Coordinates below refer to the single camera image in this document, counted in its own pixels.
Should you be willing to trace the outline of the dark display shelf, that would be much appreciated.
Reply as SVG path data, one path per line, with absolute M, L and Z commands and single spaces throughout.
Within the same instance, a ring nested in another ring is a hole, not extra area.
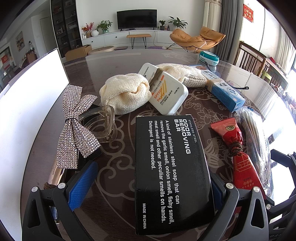
M 73 49 L 82 46 L 79 32 L 76 1 L 51 0 L 51 19 L 55 39 L 62 57 Z

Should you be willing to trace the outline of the teal white round device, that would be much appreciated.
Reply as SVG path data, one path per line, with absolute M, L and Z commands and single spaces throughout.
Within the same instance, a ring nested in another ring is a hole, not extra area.
M 201 51 L 199 59 L 209 70 L 216 70 L 219 63 L 219 57 L 209 51 Z

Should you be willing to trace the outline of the grey curtain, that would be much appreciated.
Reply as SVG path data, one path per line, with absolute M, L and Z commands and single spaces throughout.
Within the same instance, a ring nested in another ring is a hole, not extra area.
M 225 38 L 216 46 L 215 54 L 219 59 L 234 63 L 239 47 L 239 38 L 243 20 L 243 0 L 222 1 L 222 15 L 219 32 Z

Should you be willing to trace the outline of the cream knitted cloth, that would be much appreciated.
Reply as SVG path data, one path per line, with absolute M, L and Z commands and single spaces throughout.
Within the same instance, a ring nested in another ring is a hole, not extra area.
M 101 104 L 112 106 L 116 115 L 136 110 L 146 104 L 152 96 L 148 80 L 136 73 L 108 78 L 99 94 Z
M 186 87 L 205 87 L 208 82 L 201 70 L 195 67 L 174 63 L 162 63 L 157 67 L 175 77 Z

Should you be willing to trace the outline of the red snack packet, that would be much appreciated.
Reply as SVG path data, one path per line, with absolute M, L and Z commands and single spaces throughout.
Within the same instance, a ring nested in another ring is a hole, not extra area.
M 228 147 L 228 152 L 233 157 L 233 184 L 238 189 L 250 190 L 257 186 L 266 200 L 257 171 L 242 148 L 243 137 L 235 118 L 228 118 L 211 124 L 211 128 L 217 132 Z

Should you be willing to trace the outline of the rhinestone bow hair clip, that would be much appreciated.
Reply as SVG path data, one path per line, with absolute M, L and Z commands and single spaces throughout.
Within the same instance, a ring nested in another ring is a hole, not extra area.
M 57 167 L 61 169 L 77 169 L 78 153 L 88 157 L 100 147 L 95 135 L 79 123 L 79 115 L 86 112 L 97 96 L 81 95 L 82 87 L 68 85 L 63 96 L 65 125 L 57 145 Z

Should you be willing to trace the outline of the orange lounge chair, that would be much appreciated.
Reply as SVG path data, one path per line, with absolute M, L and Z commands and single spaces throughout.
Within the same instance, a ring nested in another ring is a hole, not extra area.
M 170 39 L 174 42 L 173 45 L 179 45 L 186 51 L 193 50 L 194 53 L 210 50 L 218 45 L 225 37 L 225 34 L 207 27 L 202 27 L 199 35 L 194 37 L 179 28 L 170 34 Z

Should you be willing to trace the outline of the potted green plant left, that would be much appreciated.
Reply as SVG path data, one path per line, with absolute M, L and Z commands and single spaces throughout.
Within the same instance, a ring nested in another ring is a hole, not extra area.
M 97 30 L 102 30 L 102 32 L 108 33 L 109 32 L 109 28 L 111 27 L 112 22 L 110 20 L 102 20 L 96 27 Z

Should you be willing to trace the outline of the red flowers in vase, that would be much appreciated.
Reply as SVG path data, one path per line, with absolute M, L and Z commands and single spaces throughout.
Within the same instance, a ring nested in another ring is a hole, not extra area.
M 93 25 L 94 23 L 91 22 L 90 24 L 85 24 L 85 26 L 81 27 L 82 31 L 84 32 L 85 38 L 91 37 Z

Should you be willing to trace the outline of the small potted plant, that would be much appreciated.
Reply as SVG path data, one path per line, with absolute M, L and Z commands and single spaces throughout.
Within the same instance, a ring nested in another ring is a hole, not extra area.
M 164 31 L 165 30 L 165 23 L 166 23 L 166 21 L 165 20 L 159 20 L 159 23 L 160 23 L 159 29 L 162 30 L 162 31 Z

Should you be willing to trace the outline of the black television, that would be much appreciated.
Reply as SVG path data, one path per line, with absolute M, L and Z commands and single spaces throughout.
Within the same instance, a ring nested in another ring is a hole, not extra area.
M 155 28 L 157 26 L 156 9 L 117 11 L 116 15 L 119 29 Z

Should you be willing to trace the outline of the wooden dining chair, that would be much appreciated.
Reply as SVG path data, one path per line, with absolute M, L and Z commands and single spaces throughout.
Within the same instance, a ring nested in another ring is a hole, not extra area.
M 239 43 L 234 65 L 263 79 L 271 76 L 267 57 L 243 41 Z

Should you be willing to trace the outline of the large leafy plant right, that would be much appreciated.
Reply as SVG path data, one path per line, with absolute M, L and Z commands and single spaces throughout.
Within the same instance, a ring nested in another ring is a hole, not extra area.
M 188 22 L 184 20 L 180 20 L 178 17 L 174 18 L 172 16 L 169 16 L 169 18 L 170 18 L 169 23 L 176 28 L 185 29 L 188 25 Z

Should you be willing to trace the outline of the blue white toothpaste box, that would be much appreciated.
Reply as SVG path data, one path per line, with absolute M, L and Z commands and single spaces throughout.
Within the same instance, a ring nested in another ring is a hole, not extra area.
M 191 65 L 191 67 L 201 71 L 201 75 L 207 79 L 206 87 L 208 91 L 217 97 L 231 113 L 243 107 L 245 99 L 222 78 L 202 65 Z

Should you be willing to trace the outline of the black odor removing bar box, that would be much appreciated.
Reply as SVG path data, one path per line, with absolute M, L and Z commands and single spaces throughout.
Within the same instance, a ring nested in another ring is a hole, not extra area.
M 138 117 L 135 133 L 135 232 L 164 235 L 208 224 L 214 200 L 193 117 Z

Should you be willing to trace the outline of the round floor cushion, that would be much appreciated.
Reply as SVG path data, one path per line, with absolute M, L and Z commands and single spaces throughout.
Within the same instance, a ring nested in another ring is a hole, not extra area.
M 114 49 L 115 49 L 114 46 L 105 46 L 105 47 L 95 48 L 95 49 L 92 49 L 91 51 L 89 51 L 88 55 L 111 52 Z

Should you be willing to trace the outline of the white tv cabinet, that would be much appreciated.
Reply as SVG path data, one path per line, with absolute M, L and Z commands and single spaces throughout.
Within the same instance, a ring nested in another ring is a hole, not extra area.
M 132 30 L 118 31 L 106 34 L 100 34 L 82 40 L 83 45 L 91 45 L 93 49 L 105 46 L 165 46 L 168 47 L 174 42 L 170 39 L 170 31 L 162 30 Z

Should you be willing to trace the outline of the clear plastic claw clip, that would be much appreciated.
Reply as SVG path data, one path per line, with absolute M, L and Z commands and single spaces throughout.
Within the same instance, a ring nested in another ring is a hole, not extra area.
M 115 113 L 112 106 L 89 109 L 79 115 L 78 121 L 90 130 L 100 143 L 109 143 L 117 138 Z

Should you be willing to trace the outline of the cardboard box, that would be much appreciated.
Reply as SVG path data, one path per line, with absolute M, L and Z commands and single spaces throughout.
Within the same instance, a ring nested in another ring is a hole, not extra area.
M 78 58 L 86 57 L 88 55 L 88 52 L 90 52 L 91 50 L 92 50 L 91 45 L 84 45 L 82 47 L 70 50 L 65 54 L 66 61 L 71 61 Z

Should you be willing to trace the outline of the clear glasses with black arms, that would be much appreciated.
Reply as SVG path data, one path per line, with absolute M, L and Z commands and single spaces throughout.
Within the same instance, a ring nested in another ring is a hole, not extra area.
M 245 132 L 246 153 L 255 166 L 262 186 L 267 187 L 271 178 L 271 160 L 261 115 L 249 106 L 243 106 L 237 114 Z

